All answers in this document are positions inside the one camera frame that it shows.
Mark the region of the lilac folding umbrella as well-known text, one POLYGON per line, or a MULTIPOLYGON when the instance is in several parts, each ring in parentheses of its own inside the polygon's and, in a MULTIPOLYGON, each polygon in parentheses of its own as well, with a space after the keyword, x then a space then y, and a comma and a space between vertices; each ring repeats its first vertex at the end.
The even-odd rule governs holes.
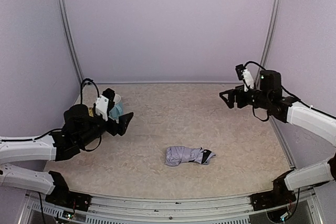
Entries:
POLYGON ((182 163, 198 163, 208 165, 211 158, 216 154, 210 150, 200 148, 189 148, 185 146, 170 146, 166 149, 165 164, 175 167, 182 163))

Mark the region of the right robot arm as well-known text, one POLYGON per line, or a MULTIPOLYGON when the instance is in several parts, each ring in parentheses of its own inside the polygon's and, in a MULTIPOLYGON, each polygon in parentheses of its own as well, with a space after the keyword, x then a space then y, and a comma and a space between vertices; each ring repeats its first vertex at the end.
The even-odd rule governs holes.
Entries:
MULTIPOLYGON (((219 93, 219 97, 232 109, 250 105, 253 109, 264 109, 267 117, 303 128, 335 146, 335 117, 326 115, 312 106, 304 104, 297 96, 282 95, 281 74, 273 70, 260 72, 260 85, 243 65, 236 67, 242 85, 219 93)), ((290 171, 278 179, 286 190, 328 183, 335 180, 335 157, 290 171)))

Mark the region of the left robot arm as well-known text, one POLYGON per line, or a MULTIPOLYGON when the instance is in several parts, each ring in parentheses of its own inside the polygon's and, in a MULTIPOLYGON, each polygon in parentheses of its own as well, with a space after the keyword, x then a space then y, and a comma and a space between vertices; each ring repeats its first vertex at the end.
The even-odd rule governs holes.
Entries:
POLYGON ((66 161, 87 148, 96 139, 108 132, 124 135, 134 114, 122 115, 118 120, 90 115, 84 104, 76 104, 64 112, 65 123, 42 136, 20 140, 1 137, 1 186, 36 191, 45 195, 67 194, 69 187, 58 172, 37 172, 15 166, 21 161, 66 161))

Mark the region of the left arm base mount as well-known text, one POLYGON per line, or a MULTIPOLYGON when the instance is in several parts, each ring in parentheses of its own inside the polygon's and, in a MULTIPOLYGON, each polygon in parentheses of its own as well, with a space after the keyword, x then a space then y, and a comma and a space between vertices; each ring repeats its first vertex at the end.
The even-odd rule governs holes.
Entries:
POLYGON ((48 203, 85 212, 89 209, 91 199, 92 197, 88 194, 57 188, 45 197, 45 201, 48 203))

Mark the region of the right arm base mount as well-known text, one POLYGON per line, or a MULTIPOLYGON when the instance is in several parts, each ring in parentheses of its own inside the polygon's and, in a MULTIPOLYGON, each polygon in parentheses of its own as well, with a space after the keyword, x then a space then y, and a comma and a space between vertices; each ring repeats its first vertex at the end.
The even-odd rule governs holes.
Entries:
POLYGON ((274 208, 286 205, 297 200, 295 193, 285 189, 272 189, 262 193, 255 193, 249 196, 254 211, 274 208))

